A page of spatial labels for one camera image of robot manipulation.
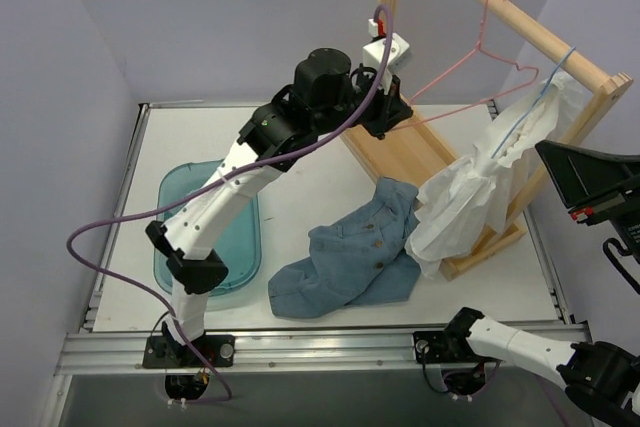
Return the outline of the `blue denim skirt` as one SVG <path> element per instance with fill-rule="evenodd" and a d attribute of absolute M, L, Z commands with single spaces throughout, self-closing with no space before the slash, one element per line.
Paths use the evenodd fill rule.
<path fill-rule="evenodd" d="M 328 226 L 309 232 L 308 256 L 268 282 L 274 316 L 317 319 L 344 307 L 409 299 L 420 267 L 405 251 L 415 230 L 418 189 L 383 177 L 370 201 Z"/>

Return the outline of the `pink wire hanger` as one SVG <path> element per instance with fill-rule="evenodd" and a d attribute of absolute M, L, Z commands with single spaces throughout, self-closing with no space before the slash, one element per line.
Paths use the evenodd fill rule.
<path fill-rule="evenodd" d="M 429 92 L 430 90 L 432 90 L 433 88 L 435 88 L 436 86 L 444 82 L 445 80 L 448 80 L 451 77 L 455 77 L 460 70 L 462 70 L 463 68 L 466 68 L 469 64 L 473 64 L 476 61 L 476 59 L 480 57 L 489 59 L 491 62 L 494 62 L 496 64 L 512 67 L 519 73 L 530 74 L 531 77 L 525 80 L 524 82 L 517 84 L 515 87 L 499 91 L 496 94 L 490 95 L 489 97 L 479 98 L 477 101 L 464 105 L 463 107 L 455 110 L 450 114 L 442 114 L 442 115 L 436 115 L 432 117 L 426 117 L 426 118 L 423 118 L 421 121 L 419 121 L 419 123 L 424 124 L 433 120 L 438 120 L 440 118 L 447 117 L 449 115 L 455 115 L 459 112 L 464 112 L 465 110 L 469 110 L 477 105 L 486 103 L 490 100 L 506 97 L 514 92 L 517 92 L 524 88 L 528 88 L 529 86 L 533 85 L 535 81 L 538 79 L 540 70 L 537 67 L 519 63 L 515 59 L 500 55 L 496 52 L 491 51 L 486 47 L 485 38 L 486 38 L 487 28 L 489 24 L 490 1 L 491 0 L 484 0 L 483 7 L 482 7 L 482 14 L 481 14 L 479 26 L 478 26 L 478 33 L 477 33 L 477 37 L 473 47 L 467 53 L 465 53 L 459 60 L 457 60 L 454 64 L 448 67 L 444 72 L 439 74 L 433 80 L 429 81 L 426 85 L 421 87 L 416 93 L 414 93 L 411 97 L 409 97 L 408 98 L 409 106 L 416 107 L 418 105 L 418 101 L 421 100 L 427 92 Z"/>

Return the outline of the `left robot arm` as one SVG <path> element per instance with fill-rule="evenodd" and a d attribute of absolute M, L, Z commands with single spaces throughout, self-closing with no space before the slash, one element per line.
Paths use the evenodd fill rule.
<path fill-rule="evenodd" d="M 333 48 L 319 48 L 300 62 L 292 83 L 258 107 L 238 139 L 198 196 L 168 220 L 154 220 L 145 232 L 166 259 L 173 277 L 172 313 L 163 334 L 165 352 L 179 366 L 194 364 L 202 352 L 204 315 L 209 294 L 228 275 L 214 244 L 224 230 L 269 183 L 294 164 L 291 154 L 338 129 L 354 112 L 355 124 L 384 138 L 412 115 L 401 98 L 395 71 L 409 50 L 394 42 L 385 67 L 384 43 L 363 49 L 363 61 Z"/>

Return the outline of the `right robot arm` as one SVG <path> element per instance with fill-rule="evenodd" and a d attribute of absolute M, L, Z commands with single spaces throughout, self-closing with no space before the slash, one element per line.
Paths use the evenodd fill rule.
<path fill-rule="evenodd" d="M 639 158 L 571 147 L 535 146 L 570 217 L 588 226 L 610 223 L 615 236 L 602 249 L 633 290 L 638 280 L 621 264 L 639 257 Z M 471 355 L 506 361 L 560 387 L 583 412 L 610 425 L 639 423 L 639 359 L 604 341 L 563 342 L 509 327 L 482 312 L 461 309 L 444 329 L 455 359 Z"/>

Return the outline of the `wooden clothes rack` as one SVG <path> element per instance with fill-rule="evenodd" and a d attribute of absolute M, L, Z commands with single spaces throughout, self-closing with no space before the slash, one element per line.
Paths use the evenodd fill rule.
<path fill-rule="evenodd" d="M 510 0 L 477 1 L 483 2 L 487 11 L 548 59 L 558 61 L 568 51 L 567 43 Z M 611 76 L 580 53 L 569 56 L 565 71 L 592 93 L 585 109 L 560 138 L 562 143 L 577 146 L 624 95 L 633 79 L 624 73 Z M 372 180 L 386 176 L 418 186 L 457 160 L 456 153 L 417 113 L 382 141 L 370 137 L 362 127 L 348 130 L 342 140 Z M 500 235 L 489 227 L 484 228 L 470 255 L 443 261 L 440 272 L 444 277 L 451 281 L 518 241 L 525 229 L 517 217 L 541 191 L 547 179 L 544 169 L 537 168 L 508 207 L 506 232 Z"/>

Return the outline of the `white garment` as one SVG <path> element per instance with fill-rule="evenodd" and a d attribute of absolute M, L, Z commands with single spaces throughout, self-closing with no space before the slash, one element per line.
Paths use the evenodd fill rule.
<path fill-rule="evenodd" d="M 443 260 L 471 253 L 484 228 L 506 230 L 507 210 L 537 163 L 535 145 L 557 140 L 584 107 L 582 87 L 559 71 L 546 95 L 509 137 L 494 159 L 491 154 L 546 81 L 501 112 L 474 143 L 474 151 L 425 182 L 418 191 L 418 225 L 405 251 L 429 278 Z"/>

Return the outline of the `teal plastic tray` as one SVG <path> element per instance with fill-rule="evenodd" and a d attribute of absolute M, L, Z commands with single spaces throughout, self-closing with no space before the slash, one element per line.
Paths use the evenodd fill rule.
<path fill-rule="evenodd" d="M 221 160 L 189 162 L 168 171 L 159 185 L 158 207 L 201 188 L 221 163 Z M 228 268 L 228 275 L 209 294 L 210 298 L 231 294 L 252 281 L 262 258 L 258 197 L 254 197 L 224 230 L 214 250 Z"/>

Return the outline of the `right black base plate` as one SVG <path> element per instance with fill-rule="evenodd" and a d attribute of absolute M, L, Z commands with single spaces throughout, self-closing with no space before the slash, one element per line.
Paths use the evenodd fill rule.
<path fill-rule="evenodd" d="M 412 339 L 418 364 L 478 363 L 481 360 L 464 339 L 444 331 L 414 331 Z"/>

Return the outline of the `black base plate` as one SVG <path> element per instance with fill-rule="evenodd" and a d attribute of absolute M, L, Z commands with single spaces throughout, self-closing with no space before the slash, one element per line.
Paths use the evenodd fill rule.
<path fill-rule="evenodd" d="M 412 339 L 418 364 L 478 363 L 481 360 L 464 339 L 444 331 L 414 331 Z"/>
<path fill-rule="evenodd" d="M 231 367 L 234 363 L 235 337 L 204 334 L 193 341 L 196 350 L 214 367 Z M 203 367 L 201 359 L 186 345 L 164 335 L 147 338 L 143 351 L 145 369 L 178 369 Z"/>

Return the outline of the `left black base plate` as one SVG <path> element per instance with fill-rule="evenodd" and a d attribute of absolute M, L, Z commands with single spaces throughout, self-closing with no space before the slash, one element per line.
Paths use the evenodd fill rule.
<path fill-rule="evenodd" d="M 204 334 L 193 341 L 196 350 L 214 367 L 231 367 L 234 363 L 235 337 Z M 201 359 L 186 345 L 164 335 L 147 338 L 143 351 L 145 369 L 178 369 L 203 367 Z"/>

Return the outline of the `aluminium front rail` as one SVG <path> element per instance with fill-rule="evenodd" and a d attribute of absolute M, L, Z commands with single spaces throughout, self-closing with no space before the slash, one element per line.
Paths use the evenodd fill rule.
<path fill-rule="evenodd" d="M 444 326 L 398 328 L 236 330 L 234 363 L 224 376 L 260 372 L 409 370 L 417 366 L 415 331 Z M 69 334 L 54 370 L 56 375 L 192 374 L 196 370 L 145 369 L 148 334 L 97 332 Z"/>

